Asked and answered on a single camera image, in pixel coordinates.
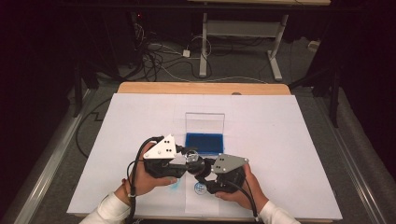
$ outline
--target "cable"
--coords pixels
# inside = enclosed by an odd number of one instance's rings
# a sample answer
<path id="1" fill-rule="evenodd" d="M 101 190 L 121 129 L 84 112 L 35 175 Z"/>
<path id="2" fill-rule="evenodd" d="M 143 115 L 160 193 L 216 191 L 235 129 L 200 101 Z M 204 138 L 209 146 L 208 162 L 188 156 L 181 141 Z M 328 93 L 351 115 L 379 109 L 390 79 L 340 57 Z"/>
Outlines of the cable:
<path id="1" fill-rule="evenodd" d="M 143 218 L 139 218 L 133 224 L 140 224 L 140 222 L 143 221 L 143 220 L 144 220 Z"/>
<path id="2" fill-rule="evenodd" d="M 143 29 L 143 27 L 139 24 L 136 24 L 137 27 L 139 27 L 139 31 L 137 32 L 137 37 L 136 39 L 139 39 L 140 33 L 142 34 L 140 43 L 137 45 L 137 47 L 139 48 L 142 44 L 143 44 L 143 40 L 145 39 L 145 30 Z"/>
<path id="3" fill-rule="evenodd" d="M 305 10 L 305 5 L 304 5 L 302 2 L 300 2 L 300 1 L 298 1 L 298 0 L 294 0 L 294 2 L 296 2 L 296 3 L 300 4 L 301 6 L 303 6 L 303 7 L 304 7 L 304 10 Z"/>
<path id="4" fill-rule="evenodd" d="M 76 136 L 75 136 L 75 139 L 76 139 L 76 145 L 77 145 L 77 148 L 78 148 L 78 151 L 86 158 L 86 159 L 88 159 L 88 155 L 86 154 L 86 153 L 84 153 L 84 151 L 82 150 L 82 148 L 81 148 L 81 146 L 79 145 L 79 142 L 78 142 L 78 133 L 79 133 L 79 129 L 81 128 L 81 126 L 82 126 L 82 124 L 84 123 L 84 121 L 91 115 L 91 114 L 95 114 L 96 115 L 96 117 L 95 117 L 95 121 L 97 121 L 98 119 L 98 112 L 94 112 L 97 108 L 99 108 L 99 106 L 101 106 L 101 105 L 103 105 L 104 103 L 106 103 L 107 101 L 110 101 L 111 100 L 111 97 L 110 98 L 108 98 L 108 99 L 105 99 L 102 103 L 100 103 L 99 105 L 97 105 L 89 114 L 87 114 L 83 119 L 82 119 L 82 121 L 79 123 L 79 125 L 77 126 L 77 129 L 76 129 Z"/>
<path id="5" fill-rule="evenodd" d="M 131 186 L 130 195 L 128 195 L 128 197 L 130 198 L 130 202 L 131 202 L 131 210 L 130 210 L 130 214 L 129 214 L 128 218 L 127 218 L 127 221 L 126 221 L 127 224 L 133 223 L 134 212 L 135 212 L 135 209 L 136 209 L 136 186 L 135 186 L 136 183 L 135 183 L 135 181 L 136 181 L 137 164 L 138 164 L 138 162 L 140 161 L 140 160 L 139 160 L 140 154 L 142 154 L 143 148 L 144 148 L 149 142 L 155 141 L 155 142 L 159 143 L 161 140 L 163 140 L 163 136 L 160 136 L 160 137 L 150 137 L 149 139 L 147 139 L 147 140 L 142 144 L 142 146 L 140 146 L 139 150 L 137 151 L 135 160 L 132 161 L 131 163 L 129 163 L 129 165 L 128 165 L 128 167 L 127 167 L 127 172 L 126 172 L 126 173 L 127 173 L 127 179 L 128 179 L 128 182 L 129 182 L 129 184 L 130 184 L 130 186 Z M 131 182 L 131 178 L 129 177 L 129 168 L 130 168 L 130 166 L 131 166 L 132 164 L 134 165 L 134 167 L 133 167 L 132 173 L 131 173 L 132 180 L 133 180 L 133 181 Z"/>
<path id="6" fill-rule="evenodd" d="M 262 70 L 264 70 L 269 64 L 271 64 L 271 61 L 272 61 L 274 58 L 275 58 L 275 57 L 270 58 L 270 59 L 269 59 L 269 62 L 259 70 L 259 77 L 262 76 L 262 75 L 260 74 L 260 72 L 261 72 Z"/>
<path id="7" fill-rule="evenodd" d="M 146 53 L 145 56 L 145 62 L 144 62 L 144 79 L 146 81 L 149 81 L 150 77 L 154 77 L 154 82 L 157 80 L 157 74 L 159 73 L 159 71 L 161 70 L 161 67 L 158 66 L 158 64 L 163 63 L 163 57 L 159 54 L 153 53 L 153 55 L 151 55 L 150 53 Z M 151 66 L 146 66 L 146 62 L 151 62 Z"/>
<path id="8" fill-rule="evenodd" d="M 210 44 L 209 40 L 206 39 L 206 38 L 203 38 L 203 37 L 200 36 L 200 35 L 197 35 L 196 37 L 194 37 L 194 38 L 190 41 L 190 43 L 192 43 L 192 41 L 195 40 L 195 39 L 197 39 L 197 38 L 202 38 L 203 40 L 205 40 L 205 41 L 209 44 L 209 52 L 207 53 L 206 57 L 209 56 L 210 53 L 212 52 L 212 45 Z"/>
<path id="9" fill-rule="evenodd" d="M 233 186 L 234 188 L 240 190 L 243 194 L 245 194 L 245 196 L 247 196 L 247 198 L 248 198 L 248 200 L 250 202 L 251 209 L 253 211 L 254 220 L 256 222 L 259 222 L 259 215 L 257 214 L 257 207 L 256 207 L 256 204 L 253 201 L 253 196 L 250 197 L 250 195 L 248 195 L 248 193 L 244 189 L 242 189 L 241 187 L 237 186 L 235 183 L 233 183 L 231 181 L 225 180 L 224 184 Z"/>
<path id="10" fill-rule="evenodd" d="M 259 79 L 253 78 L 253 77 L 223 77 L 223 78 L 217 78 L 217 79 L 211 79 L 211 80 L 205 80 L 205 81 L 192 81 L 192 80 L 184 79 L 181 77 L 176 77 L 172 73 L 170 73 L 166 68 L 164 68 L 162 66 L 161 66 L 161 69 L 163 69 L 163 71 L 165 71 L 170 77 L 180 80 L 180 81 L 185 81 L 185 82 L 205 83 L 205 82 L 216 82 L 216 81 L 222 81 L 222 80 L 234 79 L 234 78 L 243 78 L 243 79 L 249 79 L 249 80 L 254 80 L 254 81 L 257 81 L 260 83 L 268 84 L 265 81 L 261 81 Z"/>
<path id="11" fill-rule="evenodd" d="M 254 202 L 253 193 L 251 192 L 250 185 L 249 185 L 249 183 L 248 183 L 248 181 L 246 179 L 245 179 L 245 182 L 247 183 L 247 188 L 248 188 L 248 191 L 249 191 L 249 193 L 251 195 L 251 201 L 253 201 L 253 204 L 256 206 L 256 202 Z"/>
<path id="12" fill-rule="evenodd" d="M 159 45 L 159 44 L 150 43 L 149 45 L 161 46 L 158 50 L 160 50 L 160 49 L 162 49 L 162 48 L 166 48 L 166 49 L 171 49 L 171 50 L 172 50 L 172 52 L 162 51 L 162 53 L 174 53 L 174 54 L 182 55 L 181 53 L 177 52 L 175 49 L 172 49 L 172 48 L 170 48 L 170 47 L 167 47 L 167 46 L 165 46 L 165 45 L 163 45 L 163 44 Z"/>

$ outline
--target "blue block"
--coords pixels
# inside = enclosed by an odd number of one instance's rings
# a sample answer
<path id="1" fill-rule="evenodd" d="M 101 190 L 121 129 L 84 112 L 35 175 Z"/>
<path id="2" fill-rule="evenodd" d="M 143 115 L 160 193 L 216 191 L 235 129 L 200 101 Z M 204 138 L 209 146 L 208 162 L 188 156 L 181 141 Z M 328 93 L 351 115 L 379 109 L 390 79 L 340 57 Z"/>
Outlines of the blue block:
<path id="1" fill-rule="evenodd" d="M 185 147 L 196 147 L 199 154 L 218 155 L 224 152 L 221 133 L 187 133 Z"/>

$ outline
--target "white surface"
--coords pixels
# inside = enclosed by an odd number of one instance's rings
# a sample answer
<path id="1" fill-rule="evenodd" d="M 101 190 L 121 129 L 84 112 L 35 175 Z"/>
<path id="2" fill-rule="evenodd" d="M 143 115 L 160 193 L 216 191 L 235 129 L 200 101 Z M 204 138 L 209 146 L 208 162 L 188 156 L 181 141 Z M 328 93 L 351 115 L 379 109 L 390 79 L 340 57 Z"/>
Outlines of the white surface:
<path id="1" fill-rule="evenodd" d="M 115 94 L 67 213 L 90 213 L 126 176 L 128 163 L 151 136 L 185 141 L 185 114 L 224 113 L 224 153 L 249 159 L 266 195 L 297 218 L 341 219 L 332 189 L 294 96 Z M 137 198 L 137 217 L 251 217 L 219 200 L 186 213 L 185 174 L 175 185 Z"/>
<path id="2" fill-rule="evenodd" d="M 185 175 L 186 176 L 186 213 L 195 214 L 196 216 L 200 216 L 201 214 L 208 214 L 210 216 L 218 216 L 219 215 L 219 199 L 211 195 L 206 190 L 202 190 L 203 194 L 195 193 L 194 187 L 197 184 L 197 181 L 193 175 Z M 214 175 L 211 178 L 211 175 L 206 180 L 215 179 Z"/>

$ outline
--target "hand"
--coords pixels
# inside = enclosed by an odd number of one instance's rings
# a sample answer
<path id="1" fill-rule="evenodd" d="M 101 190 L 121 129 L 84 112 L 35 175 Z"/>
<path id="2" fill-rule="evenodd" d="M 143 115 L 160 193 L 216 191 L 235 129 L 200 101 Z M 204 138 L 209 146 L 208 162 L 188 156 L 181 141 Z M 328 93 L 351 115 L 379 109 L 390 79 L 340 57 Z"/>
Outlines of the hand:
<path id="1" fill-rule="evenodd" d="M 175 177 L 163 177 L 163 178 L 154 178 L 149 175 L 145 170 L 145 165 L 143 164 L 143 155 L 154 145 L 153 143 L 148 143 L 143 147 L 142 153 L 140 154 L 139 161 L 136 167 L 136 196 L 143 195 L 152 191 L 155 187 L 159 186 L 168 186 L 177 182 Z M 125 182 L 125 186 L 121 185 L 114 193 L 116 196 L 121 199 L 123 202 L 129 204 L 128 195 L 125 195 L 125 189 L 127 193 L 130 193 L 131 186 L 128 181 Z"/>
<path id="2" fill-rule="evenodd" d="M 268 198 L 262 192 L 262 188 L 260 187 L 259 181 L 257 180 L 256 176 L 253 173 L 251 173 L 250 166 L 248 164 L 245 164 L 243 168 L 246 175 L 246 181 L 242 186 L 242 188 L 250 196 L 253 196 L 254 202 L 256 204 L 257 212 L 260 213 L 260 211 L 264 208 L 265 204 L 268 202 Z M 240 190 L 234 193 L 226 193 L 219 191 L 215 194 L 215 196 L 221 198 L 224 201 L 236 202 L 242 207 L 252 210 L 249 199 Z"/>

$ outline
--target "table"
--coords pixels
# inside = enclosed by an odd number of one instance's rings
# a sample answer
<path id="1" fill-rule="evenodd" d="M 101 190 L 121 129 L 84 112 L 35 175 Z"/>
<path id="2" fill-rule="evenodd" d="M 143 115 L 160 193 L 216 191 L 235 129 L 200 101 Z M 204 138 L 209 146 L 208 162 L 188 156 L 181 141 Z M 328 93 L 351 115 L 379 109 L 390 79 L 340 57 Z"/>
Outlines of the table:
<path id="1" fill-rule="evenodd" d="M 208 3 L 237 3 L 237 4 L 266 4 L 266 5 L 303 5 L 303 6 L 328 6 L 330 0 L 191 0 L 192 2 Z M 282 75 L 276 61 L 276 53 L 282 40 L 289 15 L 283 15 L 280 22 L 257 22 L 257 21 L 210 21 L 207 13 L 203 17 L 202 48 L 200 61 L 200 77 L 206 77 L 207 50 L 206 42 L 208 35 L 235 35 L 253 37 L 274 37 L 275 42 L 272 50 L 267 51 L 267 57 L 271 65 L 276 81 L 282 81 Z"/>
<path id="2" fill-rule="evenodd" d="M 147 138 L 171 132 L 183 145 L 184 115 L 192 110 L 226 115 L 225 153 L 249 158 L 253 172 L 273 202 L 299 220 L 342 218 L 288 88 L 282 84 L 235 83 L 122 83 L 113 96 L 67 213 L 90 213 L 120 184 L 126 165 Z M 251 212 L 236 203 L 210 194 L 194 198 L 191 179 L 193 176 L 183 175 L 175 186 L 156 188 L 140 196 L 135 217 L 251 220 Z"/>

